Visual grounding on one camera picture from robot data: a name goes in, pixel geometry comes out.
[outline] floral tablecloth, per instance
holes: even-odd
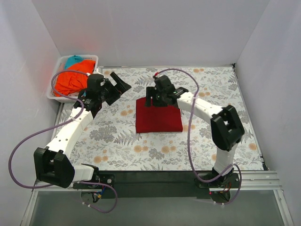
[[[163,68],[108,68],[132,88],[102,110],[85,128],[72,154],[73,164],[87,163],[100,170],[190,170],[187,156],[187,130],[190,113],[181,111],[183,132],[135,132],[136,99],[145,96],[145,88],[153,86],[152,76]],[[182,68],[191,73],[200,85],[198,96],[216,105],[233,105],[245,127],[245,135],[237,147],[234,162],[242,170],[262,170],[262,163],[251,129],[249,117],[241,98],[235,74],[231,67]],[[192,79],[178,71],[165,72],[172,83],[196,91]],[[73,104],[64,104],[60,122],[65,121]],[[191,127],[192,159],[197,170],[211,170],[216,158],[216,146],[211,138],[210,126],[193,117]]]

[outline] laundry basket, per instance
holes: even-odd
[[[55,69],[53,70],[53,75],[50,79],[50,82],[49,82],[49,85],[48,85],[48,88],[47,88],[47,97],[49,99],[57,100],[58,102],[61,102],[61,103],[74,103],[75,102],[74,100],[70,100],[70,99],[67,99],[65,97],[56,97],[55,93],[54,93],[54,91],[51,87],[51,80],[52,80],[53,76],[58,72],[58,70],[59,70],[59,68],[61,67],[62,64],[65,65],[67,59],[70,58],[71,56],[73,56],[73,55],[63,56],[63,57],[58,59],[56,65],[55,65]],[[98,64],[98,56],[95,56],[95,55],[79,55],[79,56],[81,56],[84,60],[94,60],[95,61],[94,70],[96,70],[97,64]]]

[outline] white wall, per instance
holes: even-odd
[[[60,56],[30,0],[0,5],[0,225],[20,225],[31,191],[14,184],[8,157],[25,136],[54,124],[57,103],[45,90]],[[33,185],[33,152],[50,141],[50,133],[26,142],[13,159],[17,178]]]
[[[277,170],[301,225],[301,3],[271,0],[238,63],[238,81],[263,157]]]
[[[229,65],[269,0],[32,0],[60,54],[102,66]]]

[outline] blue cloth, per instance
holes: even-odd
[[[64,70],[68,69],[69,67],[71,67],[74,64],[80,63],[82,62],[84,59],[81,56],[71,56],[67,59],[65,66],[64,66]]]

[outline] dark red fabric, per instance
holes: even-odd
[[[146,98],[136,100],[136,132],[182,132],[180,109],[173,106],[145,107]]]

